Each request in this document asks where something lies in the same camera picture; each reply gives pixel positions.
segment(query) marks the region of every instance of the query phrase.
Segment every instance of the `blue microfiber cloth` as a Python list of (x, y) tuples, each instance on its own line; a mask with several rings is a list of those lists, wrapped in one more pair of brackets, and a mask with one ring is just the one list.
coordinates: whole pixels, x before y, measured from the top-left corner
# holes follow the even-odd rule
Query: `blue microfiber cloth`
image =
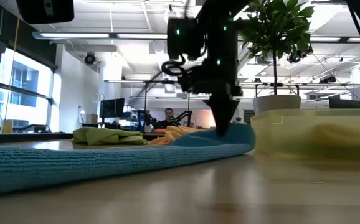
[(252, 128), (238, 124), (223, 137), (200, 131), (170, 146), (73, 151), (0, 146), (0, 194), (238, 156), (254, 145)]

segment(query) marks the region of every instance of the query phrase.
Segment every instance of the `security camera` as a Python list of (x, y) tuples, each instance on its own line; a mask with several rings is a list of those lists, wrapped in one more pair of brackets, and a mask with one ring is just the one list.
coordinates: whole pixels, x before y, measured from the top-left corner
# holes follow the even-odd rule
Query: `security camera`
[(87, 52), (87, 55), (85, 57), (86, 65), (94, 65), (97, 62), (94, 54), (94, 52)]

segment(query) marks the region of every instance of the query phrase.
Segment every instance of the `man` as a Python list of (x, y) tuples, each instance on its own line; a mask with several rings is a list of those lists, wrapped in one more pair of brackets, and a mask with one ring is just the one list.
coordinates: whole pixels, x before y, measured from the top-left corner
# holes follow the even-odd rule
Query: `man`
[(167, 128), (168, 126), (179, 126), (180, 123), (176, 118), (173, 118), (173, 109), (166, 108), (165, 109), (165, 117), (164, 121), (159, 121), (156, 128)]

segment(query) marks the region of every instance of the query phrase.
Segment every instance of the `table surface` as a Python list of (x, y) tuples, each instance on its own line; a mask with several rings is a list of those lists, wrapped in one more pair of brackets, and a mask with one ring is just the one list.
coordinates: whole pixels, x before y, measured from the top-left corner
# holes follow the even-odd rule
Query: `table surface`
[[(20, 145), (72, 149), (67, 141)], [(247, 154), (2, 195), (2, 223), (355, 224), (360, 223), (360, 166)]]
[(132, 147), (130, 145), (106, 145), (106, 146), (88, 146), (86, 144), (72, 144), (70, 139), (52, 140), (52, 141), (34, 141), (34, 142), (16, 142), (4, 143), (0, 146), (17, 146), (34, 149), (51, 149), (51, 150), (74, 150), (74, 149), (107, 149), (113, 147)]

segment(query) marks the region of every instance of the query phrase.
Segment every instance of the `transparent plastic bin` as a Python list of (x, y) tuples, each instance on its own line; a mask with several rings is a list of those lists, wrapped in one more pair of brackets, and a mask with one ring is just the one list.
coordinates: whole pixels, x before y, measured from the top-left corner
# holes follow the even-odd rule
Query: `transparent plastic bin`
[(360, 161), (360, 109), (270, 110), (252, 119), (256, 153)]

